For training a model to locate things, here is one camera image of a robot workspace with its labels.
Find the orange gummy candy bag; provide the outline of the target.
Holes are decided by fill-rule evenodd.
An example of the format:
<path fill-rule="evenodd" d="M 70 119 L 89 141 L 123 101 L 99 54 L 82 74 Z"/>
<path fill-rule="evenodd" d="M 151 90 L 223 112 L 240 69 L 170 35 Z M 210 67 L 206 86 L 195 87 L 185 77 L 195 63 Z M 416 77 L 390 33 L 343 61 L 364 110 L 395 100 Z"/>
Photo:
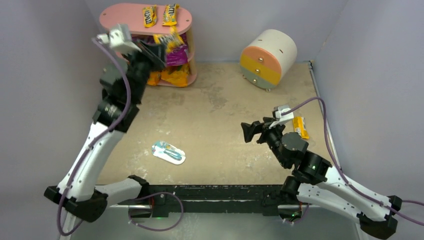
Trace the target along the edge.
<path fill-rule="evenodd" d="M 161 81 L 161 72 L 160 71 L 152 71 L 147 80 L 147 84 L 149 86 L 157 86 Z"/>
<path fill-rule="evenodd" d="M 190 66 L 188 63 L 183 65 L 169 66 L 162 70 L 161 79 L 176 87 L 187 87 L 190 75 Z"/>

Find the purple grape candy bag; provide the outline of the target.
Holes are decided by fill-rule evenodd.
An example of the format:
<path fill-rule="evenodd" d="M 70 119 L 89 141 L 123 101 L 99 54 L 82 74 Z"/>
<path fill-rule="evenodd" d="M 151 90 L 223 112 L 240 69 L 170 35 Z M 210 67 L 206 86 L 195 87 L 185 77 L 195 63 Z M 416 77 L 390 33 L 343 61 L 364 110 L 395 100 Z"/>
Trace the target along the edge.
<path fill-rule="evenodd" d="M 180 35 L 180 37 L 183 40 L 183 44 L 166 55 L 166 65 L 168 67 L 184 65 L 189 61 L 189 46 L 187 37 L 185 34 Z"/>

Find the small yellow candy packet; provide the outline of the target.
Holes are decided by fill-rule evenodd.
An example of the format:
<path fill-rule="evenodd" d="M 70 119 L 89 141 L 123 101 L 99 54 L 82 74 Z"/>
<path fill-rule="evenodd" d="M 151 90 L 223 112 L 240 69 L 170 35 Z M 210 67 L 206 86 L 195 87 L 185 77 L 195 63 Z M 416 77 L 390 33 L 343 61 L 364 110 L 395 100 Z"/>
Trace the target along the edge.
<path fill-rule="evenodd" d="M 301 116 L 295 116 L 292 120 L 293 129 L 302 139 L 309 139 L 309 133 L 306 129 L 305 119 Z"/>

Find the yellow M&M bag bottom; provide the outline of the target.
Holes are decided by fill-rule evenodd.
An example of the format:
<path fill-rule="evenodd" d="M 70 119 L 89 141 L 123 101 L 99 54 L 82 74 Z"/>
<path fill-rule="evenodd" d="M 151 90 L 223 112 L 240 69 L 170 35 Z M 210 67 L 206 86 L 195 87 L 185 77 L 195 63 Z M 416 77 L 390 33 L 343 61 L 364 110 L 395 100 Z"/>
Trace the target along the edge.
<path fill-rule="evenodd" d="M 163 11 L 162 25 L 172 27 L 177 25 L 178 3 L 167 4 Z"/>

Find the yellow m&m bag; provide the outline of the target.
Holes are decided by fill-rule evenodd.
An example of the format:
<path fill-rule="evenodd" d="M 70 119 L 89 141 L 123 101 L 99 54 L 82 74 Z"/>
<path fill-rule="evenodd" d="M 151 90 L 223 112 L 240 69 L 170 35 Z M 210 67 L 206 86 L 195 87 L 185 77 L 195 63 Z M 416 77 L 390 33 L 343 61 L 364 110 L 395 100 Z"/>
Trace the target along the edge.
<path fill-rule="evenodd" d="M 153 40 L 156 44 L 164 45 L 166 53 L 171 53 L 176 48 L 185 44 L 183 38 L 178 34 L 175 25 L 170 27 L 169 34 L 154 34 Z"/>
<path fill-rule="evenodd" d="M 157 23 L 157 5 L 149 5 L 142 9 L 143 26 L 151 28 Z"/>
<path fill-rule="evenodd" d="M 178 3 L 167 4 L 163 11 L 162 25 L 172 27 L 177 25 Z"/>

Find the yellow M&M bag top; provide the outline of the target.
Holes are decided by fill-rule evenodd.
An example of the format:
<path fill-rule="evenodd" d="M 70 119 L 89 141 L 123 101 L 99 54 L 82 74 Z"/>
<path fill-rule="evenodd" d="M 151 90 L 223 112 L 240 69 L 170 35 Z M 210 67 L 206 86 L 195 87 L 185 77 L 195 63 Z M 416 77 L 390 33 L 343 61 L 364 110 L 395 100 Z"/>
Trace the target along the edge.
<path fill-rule="evenodd" d="M 149 5 L 142 9 L 143 26 L 151 28 L 157 23 L 157 5 Z"/>

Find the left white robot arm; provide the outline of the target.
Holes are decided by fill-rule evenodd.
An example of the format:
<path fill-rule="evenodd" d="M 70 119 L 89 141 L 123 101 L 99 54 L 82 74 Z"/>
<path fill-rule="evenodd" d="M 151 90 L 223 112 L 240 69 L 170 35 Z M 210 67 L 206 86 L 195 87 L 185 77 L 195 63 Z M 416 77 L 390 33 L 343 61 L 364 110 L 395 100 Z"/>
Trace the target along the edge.
<path fill-rule="evenodd" d="M 143 195 L 148 183 L 131 175 L 122 181 L 98 185 L 97 181 L 110 154 L 121 141 L 139 112 L 150 74 L 166 67 L 166 47 L 143 41 L 110 45 L 104 52 L 117 51 L 123 58 L 111 57 L 100 78 L 102 99 L 97 106 L 89 133 L 80 153 L 65 177 L 49 186 L 44 196 L 57 204 L 56 222 L 62 215 L 92 223 L 111 205 Z"/>

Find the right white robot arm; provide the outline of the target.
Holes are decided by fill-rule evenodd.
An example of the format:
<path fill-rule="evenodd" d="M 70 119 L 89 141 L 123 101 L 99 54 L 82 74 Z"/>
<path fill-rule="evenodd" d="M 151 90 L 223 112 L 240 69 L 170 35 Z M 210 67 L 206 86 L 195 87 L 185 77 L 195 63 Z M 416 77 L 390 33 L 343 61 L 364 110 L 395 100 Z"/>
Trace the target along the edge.
<path fill-rule="evenodd" d="M 308 150 L 308 142 L 298 133 L 284 133 L 285 125 L 274 124 L 264 117 L 263 122 L 242 122 L 246 143 L 258 134 L 258 144 L 266 143 L 279 164 L 292 169 L 281 193 L 303 203 L 320 206 L 351 219 L 366 234 L 386 240 L 397 230 L 394 218 L 401 209 L 402 199 L 374 192 L 345 176 L 330 161 Z"/>

